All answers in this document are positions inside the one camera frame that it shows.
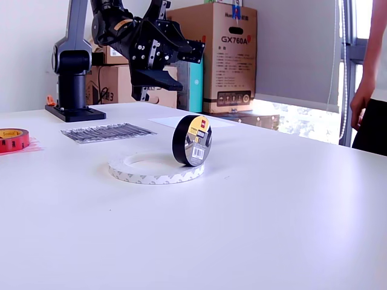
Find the barcode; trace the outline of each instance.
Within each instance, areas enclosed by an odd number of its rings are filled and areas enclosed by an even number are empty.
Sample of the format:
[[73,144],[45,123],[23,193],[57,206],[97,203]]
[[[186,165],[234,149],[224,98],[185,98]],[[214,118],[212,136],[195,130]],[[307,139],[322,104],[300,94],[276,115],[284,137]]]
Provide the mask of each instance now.
[[192,157],[196,158],[196,159],[199,159],[199,160],[203,160],[203,158],[204,158],[204,150],[194,147],[193,148]]

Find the black tape roll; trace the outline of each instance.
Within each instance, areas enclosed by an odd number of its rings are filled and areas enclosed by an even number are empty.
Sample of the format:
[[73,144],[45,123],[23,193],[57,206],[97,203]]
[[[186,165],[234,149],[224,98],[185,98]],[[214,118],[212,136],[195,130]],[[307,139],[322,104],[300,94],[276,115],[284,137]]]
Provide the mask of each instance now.
[[176,127],[172,150],[175,159],[187,166],[202,165],[208,157],[212,145],[212,129],[207,118],[186,116]]

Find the teal box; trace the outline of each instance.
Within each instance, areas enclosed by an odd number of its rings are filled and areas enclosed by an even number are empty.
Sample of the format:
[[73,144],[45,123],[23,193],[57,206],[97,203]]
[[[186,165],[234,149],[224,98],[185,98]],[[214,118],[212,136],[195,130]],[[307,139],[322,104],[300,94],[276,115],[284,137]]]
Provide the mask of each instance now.
[[203,111],[203,61],[201,63],[177,62],[177,80],[183,84],[177,92],[177,108],[193,113]]

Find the yellow label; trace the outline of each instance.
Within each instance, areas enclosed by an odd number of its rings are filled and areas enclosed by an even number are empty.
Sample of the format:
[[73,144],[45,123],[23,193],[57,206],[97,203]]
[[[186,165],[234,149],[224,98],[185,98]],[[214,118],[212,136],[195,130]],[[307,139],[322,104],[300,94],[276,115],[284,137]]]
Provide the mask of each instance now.
[[14,138],[17,136],[22,135],[23,132],[19,130],[0,130],[0,138],[1,139],[9,139],[9,138]]
[[125,19],[125,20],[122,20],[121,22],[119,22],[115,27],[114,27],[114,30],[117,30],[119,31],[119,29],[124,26],[125,24],[129,23],[129,22],[132,22],[133,20],[132,19]]
[[192,121],[191,126],[189,128],[189,133],[196,136],[199,131],[207,133],[209,128],[210,121],[207,118],[200,116]]

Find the white sheet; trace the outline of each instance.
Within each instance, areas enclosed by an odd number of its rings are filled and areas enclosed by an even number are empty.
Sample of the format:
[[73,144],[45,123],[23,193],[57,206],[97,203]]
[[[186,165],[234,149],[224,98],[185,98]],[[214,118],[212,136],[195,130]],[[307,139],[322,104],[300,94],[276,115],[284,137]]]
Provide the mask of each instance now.
[[[178,123],[183,119],[184,116],[182,117],[170,117],[170,118],[160,118],[160,119],[149,119],[149,121],[165,125],[171,128],[177,127]],[[211,118],[211,117],[206,117],[211,123],[211,128],[223,128],[223,127],[231,127],[234,126],[234,124],[226,123],[224,121],[221,121],[219,118]]]

